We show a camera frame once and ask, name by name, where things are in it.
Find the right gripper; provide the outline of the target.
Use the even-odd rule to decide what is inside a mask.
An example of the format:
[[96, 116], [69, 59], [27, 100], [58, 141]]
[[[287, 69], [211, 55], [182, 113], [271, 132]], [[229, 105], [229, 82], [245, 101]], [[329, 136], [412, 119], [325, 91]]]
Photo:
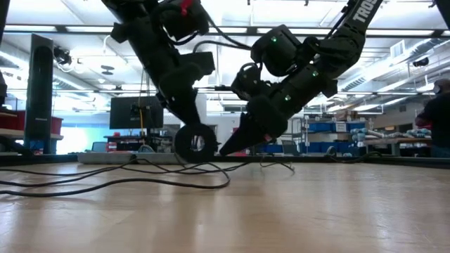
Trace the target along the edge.
[[240, 125], [219, 150], [222, 156], [250, 148], [278, 138], [288, 128], [288, 120], [299, 111], [296, 101], [289, 96], [258, 95], [247, 103], [248, 117], [240, 119]]

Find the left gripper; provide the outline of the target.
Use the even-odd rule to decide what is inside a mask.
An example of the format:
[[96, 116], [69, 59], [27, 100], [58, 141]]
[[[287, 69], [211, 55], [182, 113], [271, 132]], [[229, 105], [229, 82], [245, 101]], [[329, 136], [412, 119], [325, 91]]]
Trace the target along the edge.
[[198, 79], [198, 65], [159, 66], [155, 71], [157, 97], [162, 105], [184, 124], [200, 123], [193, 84]]

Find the black plastic cord spool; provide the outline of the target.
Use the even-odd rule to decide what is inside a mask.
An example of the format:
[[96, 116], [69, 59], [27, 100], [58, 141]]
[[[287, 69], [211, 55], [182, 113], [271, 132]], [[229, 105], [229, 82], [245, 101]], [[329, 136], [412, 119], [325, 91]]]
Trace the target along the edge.
[[217, 147], [214, 131], [205, 124], [184, 125], [174, 138], [175, 153], [191, 163], [208, 162]]

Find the white building pillar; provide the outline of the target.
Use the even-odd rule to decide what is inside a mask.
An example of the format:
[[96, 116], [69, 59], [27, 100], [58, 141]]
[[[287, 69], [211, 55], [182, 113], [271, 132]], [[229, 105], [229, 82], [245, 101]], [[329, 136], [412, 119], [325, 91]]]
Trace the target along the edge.
[[201, 124], [207, 123], [207, 95], [204, 93], [198, 93], [195, 98], [195, 105], [198, 111]]

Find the black computer monitor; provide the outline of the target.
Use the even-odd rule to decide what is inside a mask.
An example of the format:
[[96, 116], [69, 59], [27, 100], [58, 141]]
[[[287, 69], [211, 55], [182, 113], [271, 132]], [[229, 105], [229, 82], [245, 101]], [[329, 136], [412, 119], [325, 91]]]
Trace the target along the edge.
[[163, 107], [156, 96], [112, 98], [110, 129], [161, 129]]

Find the grey plastic tool case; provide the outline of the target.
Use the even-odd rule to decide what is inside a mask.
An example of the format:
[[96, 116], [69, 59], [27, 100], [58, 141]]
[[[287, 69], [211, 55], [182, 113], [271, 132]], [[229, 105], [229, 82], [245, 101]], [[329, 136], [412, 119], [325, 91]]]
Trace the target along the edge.
[[173, 153], [77, 153], [78, 162], [82, 164], [125, 164], [138, 159], [138, 163], [147, 161], [155, 164], [178, 164]]

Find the overhead beam with light strips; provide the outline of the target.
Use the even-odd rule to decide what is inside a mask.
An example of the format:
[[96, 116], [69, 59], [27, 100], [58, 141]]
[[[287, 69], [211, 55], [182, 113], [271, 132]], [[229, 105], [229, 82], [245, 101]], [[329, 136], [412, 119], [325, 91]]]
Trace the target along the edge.
[[[219, 29], [229, 36], [237, 37], [256, 37], [272, 30], [273, 27], [226, 27]], [[96, 34], [107, 35], [113, 30], [113, 26], [94, 26], [94, 25], [20, 25], [10, 24], [4, 29], [6, 34]], [[299, 37], [324, 37], [329, 33], [330, 28], [326, 27], [289, 27], [289, 30]], [[366, 30], [368, 38], [376, 39], [431, 39], [443, 38], [450, 39], [450, 30], [416, 30], [416, 29], [390, 29], [390, 28], [369, 28]]]

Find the wooden workbench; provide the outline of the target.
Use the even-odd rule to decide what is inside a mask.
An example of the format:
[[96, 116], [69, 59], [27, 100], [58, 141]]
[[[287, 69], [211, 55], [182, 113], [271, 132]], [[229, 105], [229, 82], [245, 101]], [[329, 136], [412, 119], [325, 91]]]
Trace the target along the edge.
[[364, 144], [367, 152], [369, 151], [369, 146], [372, 145], [391, 145], [391, 154], [398, 157], [400, 156], [401, 144], [424, 143], [429, 145], [431, 142], [431, 138], [378, 138], [365, 140]]

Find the black upright column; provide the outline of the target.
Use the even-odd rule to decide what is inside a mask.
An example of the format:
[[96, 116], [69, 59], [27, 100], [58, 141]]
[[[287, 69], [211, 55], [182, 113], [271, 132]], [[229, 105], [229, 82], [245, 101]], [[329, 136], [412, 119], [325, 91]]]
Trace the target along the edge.
[[53, 96], [53, 41], [31, 36], [29, 77], [25, 110], [25, 146], [39, 142], [43, 153], [50, 154], [51, 107]]

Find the person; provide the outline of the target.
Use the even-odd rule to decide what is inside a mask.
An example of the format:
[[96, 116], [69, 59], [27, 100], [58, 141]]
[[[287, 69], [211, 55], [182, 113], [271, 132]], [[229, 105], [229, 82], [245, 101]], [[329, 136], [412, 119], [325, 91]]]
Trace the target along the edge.
[[430, 127], [432, 157], [450, 158], [450, 79], [437, 80], [433, 91], [436, 97], [427, 102], [415, 125]]

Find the black aluminium table frame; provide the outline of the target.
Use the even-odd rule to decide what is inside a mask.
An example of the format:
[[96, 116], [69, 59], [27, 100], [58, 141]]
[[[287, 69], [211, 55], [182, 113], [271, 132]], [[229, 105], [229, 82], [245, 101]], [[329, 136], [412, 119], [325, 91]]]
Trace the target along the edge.
[[[0, 155], [0, 167], [18, 166], [30, 164], [49, 164], [78, 162], [76, 155], [35, 155], [22, 156], [5, 153]], [[235, 162], [235, 163], [260, 163], [260, 162], [280, 162], [288, 163], [356, 163], [365, 162], [369, 164], [386, 164], [410, 167], [425, 167], [434, 169], [450, 169], [450, 158], [427, 158], [427, 157], [389, 157], [389, 156], [370, 156], [370, 157], [294, 157], [294, 156], [214, 156], [208, 162]]]

